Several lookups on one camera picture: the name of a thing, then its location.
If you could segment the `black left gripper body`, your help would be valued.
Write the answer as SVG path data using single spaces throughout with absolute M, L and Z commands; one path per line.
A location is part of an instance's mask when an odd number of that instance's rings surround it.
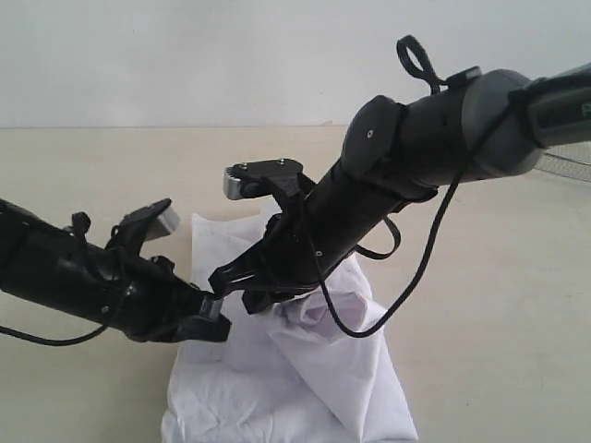
M 137 342 L 225 342 L 231 321 L 223 302 L 173 273 L 174 264 L 126 258 L 121 266 L 125 297 L 119 330 Z

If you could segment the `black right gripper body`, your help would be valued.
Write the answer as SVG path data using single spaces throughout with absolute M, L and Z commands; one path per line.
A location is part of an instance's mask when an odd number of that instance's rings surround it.
M 331 198 L 305 198 L 264 221 L 262 237 L 209 277 L 218 297 L 242 290 L 250 314 L 317 288 L 332 271 Z

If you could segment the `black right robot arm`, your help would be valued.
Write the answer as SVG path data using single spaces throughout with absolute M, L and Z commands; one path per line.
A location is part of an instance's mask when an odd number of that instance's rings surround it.
M 379 95 L 347 128 L 319 181 L 291 159 L 227 168 L 232 199 L 274 197 L 280 212 L 256 244 L 209 278 L 249 313 L 315 289 L 389 214 L 453 181 L 526 174 L 547 149 L 590 138 L 590 68 L 532 80 L 507 69 L 460 73 L 447 90 L 403 105 Z

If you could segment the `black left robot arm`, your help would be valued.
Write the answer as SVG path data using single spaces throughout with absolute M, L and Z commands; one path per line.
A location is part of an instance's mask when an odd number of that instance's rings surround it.
M 9 201 L 1 202 L 1 290 L 98 324 L 75 339 L 52 340 L 2 328 L 5 335 L 69 346 L 116 329 L 136 342 L 224 342 L 231 322 L 222 304 L 174 273 L 164 256 L 144 258 L 143 244 L 171 234 L 180 222 L 169 198 L 128 213 L 105 247 L 88 242 L 83 211 L 58 228 Z

